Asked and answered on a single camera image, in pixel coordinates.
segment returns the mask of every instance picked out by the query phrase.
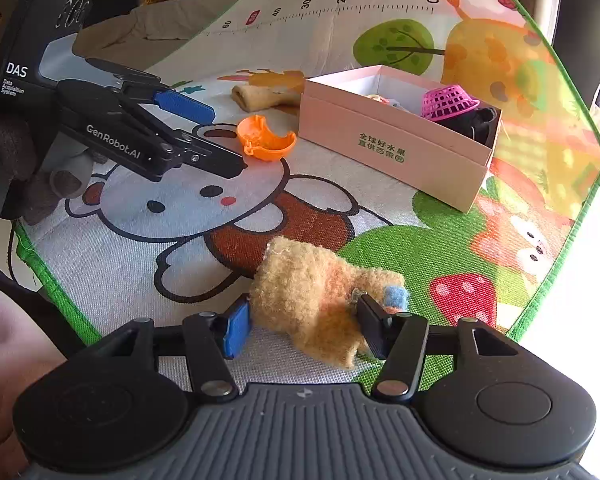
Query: blue gripper pad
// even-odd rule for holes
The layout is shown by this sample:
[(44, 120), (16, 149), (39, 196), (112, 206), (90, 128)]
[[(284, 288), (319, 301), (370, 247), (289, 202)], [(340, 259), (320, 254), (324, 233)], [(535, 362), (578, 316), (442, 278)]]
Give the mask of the blue gripper pad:
[(242, 350), (251, 330), (248, 296), (241, 295), (222, 316), (227, 319), (226, 334), (222, 338), (222, 353), (225, 359), (234, 359)]
[(216, 118), (216, 111), (211, 106), (172, 90), (156, 92), (154, 102), (161, 110), (171, 112), (203, 126), (209, 126)]

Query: gray ribbed surface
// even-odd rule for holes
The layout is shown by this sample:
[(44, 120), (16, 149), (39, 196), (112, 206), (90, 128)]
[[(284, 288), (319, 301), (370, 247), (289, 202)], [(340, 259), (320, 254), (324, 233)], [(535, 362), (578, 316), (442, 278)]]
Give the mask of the gray ribbed surface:
[(226, 406), (200, 409), (176, 444), (103, 475), (33, 466), (27, 480), (592, 480), (578, 465), (497, 473), (467, 465), (428, 440), (407, 408), (380, 404), (357, 384), (251, 384)]

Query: green mat border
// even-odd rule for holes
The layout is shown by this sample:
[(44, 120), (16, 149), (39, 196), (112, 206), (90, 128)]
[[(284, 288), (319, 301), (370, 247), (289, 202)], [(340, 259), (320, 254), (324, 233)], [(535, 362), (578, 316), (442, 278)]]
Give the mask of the green mat border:
[[(218, 17), (216, 17), (216, 20), (218, 20), (219, 18), (224, 16), (224, 14), (227, 13), (229, 10), (231, 10), (235, 5), (237, 5), (237, 3), (239, 1), (240, 0), (237, 0), (231, 7), (229, 7), (229, 9), (227, 9), (225, 12), (223, 12)], [(520, 14), (522, 14), (525, 17), (527, 22), (533, 28), (534, 32), (542, 39), (544, 46), (547, 47), (547, 49), (551, 53), (551, 55), (554, 58), (554, 61), (556, 63), (556, 66), (558, 67), (558, 69), (560, 69), (560, 72), (562, 73), (562, 76), (565, 78), (565, 81), (567, 82), (568, 87), (570, 88), (571, 92), (575, 96), (576, 102), (577, 102), (578, 106), (580, 107), (580, 111), (586, 117), (586, 119), (589, 123), (589, 126), (591, 127), (593, 133), (595, 134), (596, 139), (598, 140), (598, 144), (600, 146), (600, 132), (598, 131), (598, 128), (596, 127), (593, 120), (591, 119), (591, 116), (589, 114), (589, 109), (587, 108), (586, 104), (584, 104), (584, 101), (582, 100), (580, 93), (576, 90), (576, 87), (574, 86), (573, 81), (571, 81), (571, 77), (569, 76), (566, 69), (564, 68), (564, 65), (562, 64), (560, 59), (556, 56), (553, 47), (548, 43), (548, 41), (544, 37), (544, 34), (540, 31), (540, 29), (538, 28), (538, 25), (533, 20), (533, 18), (529, 15), (529, 13), (526, 11), (525, 7), (523, 7), (522, 4), (520, 4), (520, 2), (518, 0), (513, 0), (513, 1), (518, 6), (518, 10), (519, 10)], [(532, 321), (536, 317), (536, 314), (538, 313), (538, 311), (540, 309), (542, 301), (549, 293), (549, 290), (551, 289), (552, 285), (554, 284), (555, 279), (558, 276), (558, 273), (560, 272), (560, 270), (562, 269), (562, 266), (564, 265), (564, 262), (569, 253), (569, 250), (571, 249), (571, 246), (573, 245), (573, 241), (575, 240), (576, 234), (580, 230), (580, 227), (582, 226), (582, 221), (584, 220), (584, 217), (587, 215), (587, 212), (589, 211), (591, 203), (593, 202), (593, 199), (599, 188), (600, 188), (600, 174), (598, 175), (596, 181), (591, 186), (589, 195), (587, 196), (587, 199), (583, 202), (582, 209), (580, 210), (580, 213), (578, 214), (575, 224), (571, 228), (571, 231), (569, 232), (569, 235), (567, 236), (567, 239), (565, 240), (564, 246), (562, 247), (562, 250), (560, 251), (560, 254), (558, 255), (558, 257), (556, 258), (556, 261), (552, 265), (551, 270), (549, 271), (549, 273), (547, 274), (545, 279), (542, 281), (538, 290), (536, 290), (536, 293), (533, 295), (533, 297), (529, 301), (528, 305), (523, 310), (522, 314), (518, 317), (516, 322), (513, 324), (513, 326), (507, 332), (507, 336), (512, 338), (514, 341), (520, 341), (520, 338), (522, 338), (523, 334), (526, 332), (526, 330), (528, 329), (528, 327), (531, 325)], [(65, 293), (64, 289), (62, 289), (62, 286), (58, 283), (56, 278), (49, 271), (49, 269), (46, 266), (46, 264), (44, 263), (44, 261), (36, 253), (33, 243), (29, 239), (29, 236), (26, 234), (26, 232), (24, 231), (24, 229), (20, 223), (18, 223), (16, 226), (16, 234), (18, 235), (18, 245), (16, 248), (16, 253), (17, 253), (18, 257), (31, 268), (31, 270), (35, 273), (35, 275), (38, 277), (40, 282), (42, 282), (42, 286), (45, 289), (46, 293), (49, 295), (49, 298), (51, 298), (51, 300), (58, 306), (58, 310), (60, 310), (62, 315), (66, 318), (66, 320), (69, 322), (71, 327), (75, 330), (77, 335), (82, 339), (82, 341), (84, 341), (85, 344), (92, 344), (92, 343), (95, 343), (96, 341), (98, 341), (99, 339), (101, 339), (102, 336), (100, 335), (100, 333), (89, 322), (89, 320), (84, 316), (84, 314), (78, 309), (78, 307), (71, 300), (71, 298), (69, 298), (67, 293)]]

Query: floor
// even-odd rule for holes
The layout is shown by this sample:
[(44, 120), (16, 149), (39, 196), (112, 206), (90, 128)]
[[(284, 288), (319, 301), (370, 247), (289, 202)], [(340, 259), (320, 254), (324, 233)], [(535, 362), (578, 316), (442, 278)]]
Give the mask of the floor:
[[(0, 268), (5, 273), (10, 227), (9, 222), (0, 220)], [(40, 288), (15, 254), (13, 267), (21, 284)], [(522, 344), (593, 397), (598, 423), (582, 465), (600, 479), (600, 191)]]

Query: metal screw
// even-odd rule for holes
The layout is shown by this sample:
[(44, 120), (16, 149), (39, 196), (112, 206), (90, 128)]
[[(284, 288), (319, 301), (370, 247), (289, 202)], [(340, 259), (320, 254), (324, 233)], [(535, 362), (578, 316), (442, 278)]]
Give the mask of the metal screw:
[(234, 387), (226, 381), (207, 381), (200, 389), (209, 397), (224, 397), (229, 395)]
[(409, 391), (409, 387), (402, 381), (387, 380), (378, 383), (376, 390), (387, 397), (400, 397)]

